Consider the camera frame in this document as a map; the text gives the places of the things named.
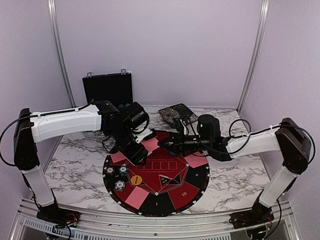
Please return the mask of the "red card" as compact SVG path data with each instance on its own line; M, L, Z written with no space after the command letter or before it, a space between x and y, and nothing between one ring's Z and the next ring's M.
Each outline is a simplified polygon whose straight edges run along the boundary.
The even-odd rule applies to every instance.
M156 150L159 147L158 140L155 137L149 140L143 140L141 143L144 147L147 146L148 148L153 148L153 150Z

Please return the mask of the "red playing card deck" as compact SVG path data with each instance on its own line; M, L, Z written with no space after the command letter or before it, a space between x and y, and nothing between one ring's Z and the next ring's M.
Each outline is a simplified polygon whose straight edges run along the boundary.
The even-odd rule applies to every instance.
M145 148L145 150L147 151L147 153L150 155L152 152L153 152L153 148L152 147L147 147L147 146L145 146L144 147Z

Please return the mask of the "red cards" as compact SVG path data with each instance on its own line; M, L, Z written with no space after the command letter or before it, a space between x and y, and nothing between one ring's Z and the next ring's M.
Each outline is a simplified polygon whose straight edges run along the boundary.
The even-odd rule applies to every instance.
M197 167L208 164L208 160L205 156L189 155L189 156L186 156L184 159L192 168L197 168Z
M126 157L120 151L117 153L111 153L110 157L113 163L118 163L126 159Z
M132 206L135 209L139 209L148 195L149 195L149 192L146 191L145 189L140 187L135 187L134 190L130 193L130 195L125 200L125 203Z

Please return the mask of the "green 50 chips seat three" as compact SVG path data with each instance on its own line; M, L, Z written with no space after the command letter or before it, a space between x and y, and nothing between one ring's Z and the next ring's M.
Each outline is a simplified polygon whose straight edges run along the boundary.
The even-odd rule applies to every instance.
M128 169L127 166L122 165L122 166L119 167L118 172L119 172L119 174L120 174L121 176L127 176L127 175L128 175L128 172L129 172L129 169Z

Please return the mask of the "orange big blind button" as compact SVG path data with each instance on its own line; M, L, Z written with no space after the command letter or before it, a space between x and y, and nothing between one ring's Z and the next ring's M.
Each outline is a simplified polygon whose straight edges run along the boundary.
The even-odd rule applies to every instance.
M140 175L134 175L131 177L130 182L133 186L138 186L143 182L143 179Z

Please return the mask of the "grey 10 chips seat two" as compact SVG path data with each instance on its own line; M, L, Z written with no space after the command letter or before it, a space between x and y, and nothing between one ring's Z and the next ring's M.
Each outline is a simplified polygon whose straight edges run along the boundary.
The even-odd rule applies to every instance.
M114 190L117 192L122 192L125 189L126 183L123 180L118 180L114 184Z

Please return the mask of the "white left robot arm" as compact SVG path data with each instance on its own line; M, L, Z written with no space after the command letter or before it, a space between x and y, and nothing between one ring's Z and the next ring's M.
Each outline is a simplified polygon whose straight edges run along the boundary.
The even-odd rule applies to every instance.
M20 111L18 119L9 123L1 136L16 125L13 137L12 166L17 167L40 205L40 211L53 223L63 219L63 211L48 185L38 158L36 144L47 139L78 132L101 131L115 140L115 149L132 164L144 165L148 151L141 143L151 133L149 115L137 102L115 107L110 101L94 101L75 108L47 112Z

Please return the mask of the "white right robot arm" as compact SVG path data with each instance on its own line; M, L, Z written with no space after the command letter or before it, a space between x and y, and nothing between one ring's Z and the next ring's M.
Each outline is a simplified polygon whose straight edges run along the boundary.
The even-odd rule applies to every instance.
M284 118L278 125L271 125L263 130L223 137L220 121L213 115L203 114L197 120L197 134L171 132L167 138L159 141L158 145L173 154L206 151L210 157L220 162L280 151L283 157L281 167L247 214L247 219L252 224L260 223L267 216L273 204L290 189L316 155L316 144L310 133L289 117Z

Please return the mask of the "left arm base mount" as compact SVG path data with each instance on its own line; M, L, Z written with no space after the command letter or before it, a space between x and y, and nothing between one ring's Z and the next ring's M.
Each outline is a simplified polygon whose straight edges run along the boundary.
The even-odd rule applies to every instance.
M52 216L46 216L41 211L38 211L36 217L40 220L58 224L60 227L65 227L66 225L69 227L77 227L80 213L74 210L60 209L59 213Z

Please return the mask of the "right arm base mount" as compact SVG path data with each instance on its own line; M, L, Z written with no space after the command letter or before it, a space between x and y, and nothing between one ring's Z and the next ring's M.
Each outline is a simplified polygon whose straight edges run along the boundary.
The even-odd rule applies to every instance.
M261 212L246 210L232 213L230 215L229 223L233 225L234 229L240 229L267 223L274 219L275 217L271 212L262 215Z

